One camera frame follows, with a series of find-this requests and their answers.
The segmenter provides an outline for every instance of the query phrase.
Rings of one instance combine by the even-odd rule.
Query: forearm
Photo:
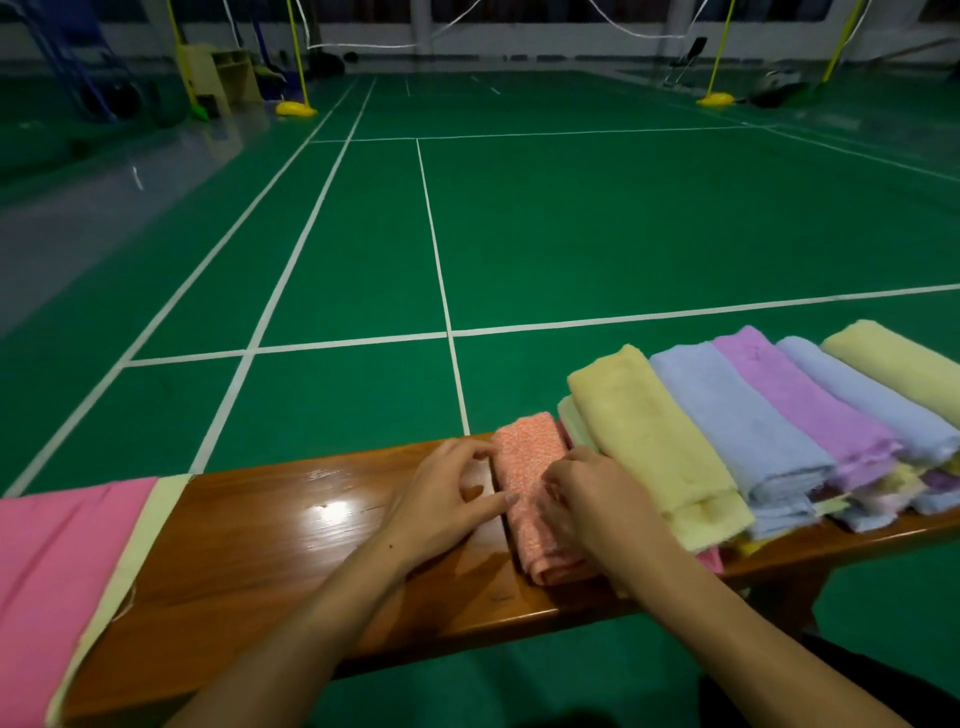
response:
[[[302,725],[334,668],[407,569],[399,552],[374,536],[169,725]]]
[[[752,725],[906,725],[683,557],[638,569],[631,593],[686,645]]]

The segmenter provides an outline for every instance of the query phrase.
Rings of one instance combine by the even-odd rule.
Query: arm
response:
[[[377,533],[168,725],[302,725],[333,669],[407,573],[516,502],[516,496],[504,493],[471,502],[461,495],[460,476],[468,461],[492,453],[492,445],[466,439],[448,440],[434,450],[397,492]]]
[[[543,515],[696,656],[751,725],[907,726],[697,563],[613,460],[576,448],[544,478],[564,503]]]

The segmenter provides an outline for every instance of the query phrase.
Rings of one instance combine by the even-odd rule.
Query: right hand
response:
[[[630,582],[647,564],[689,559],[647,489],[612,458],[574,448],[543,479],[563,501],[541,501],[544,518],[614,581]]]

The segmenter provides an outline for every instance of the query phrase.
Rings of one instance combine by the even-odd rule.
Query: orange towel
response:
[[[521,417],[500,427],[493,441],[497,446],[493,458],[496,479],[503,490],[520,495],[507,512],[507,521],[523,570],[542,587],[595,576],[596,569],[581,553],[558,543],[537,507],[538,501],[550,498],[543,471],[566,454],[553,417],[547,412]]]

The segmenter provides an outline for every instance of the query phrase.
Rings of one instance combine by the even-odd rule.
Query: purple towel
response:
[[[851,491],[893,470],[900,449],[894,433],[821,389],[754,327],[713,345],[787,422],[833,456],[839,466],[833,485]]]

